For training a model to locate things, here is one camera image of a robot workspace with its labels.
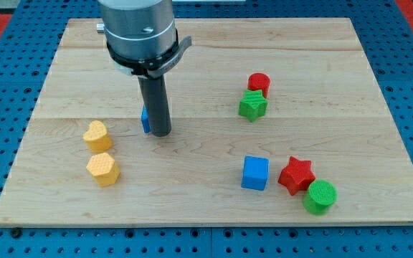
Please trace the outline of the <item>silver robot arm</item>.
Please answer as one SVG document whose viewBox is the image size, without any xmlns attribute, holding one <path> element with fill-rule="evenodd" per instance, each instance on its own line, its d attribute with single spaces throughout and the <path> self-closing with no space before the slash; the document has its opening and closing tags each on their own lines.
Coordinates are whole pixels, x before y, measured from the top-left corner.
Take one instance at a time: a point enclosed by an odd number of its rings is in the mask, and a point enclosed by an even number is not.
<svg viewBox="0 0 413 258">
<path fill-rule="evenodd" d="M 99 0 L 113 61 L 147 75 L 176 51 L 179 40 L 171 0 Z"/>
</svg>

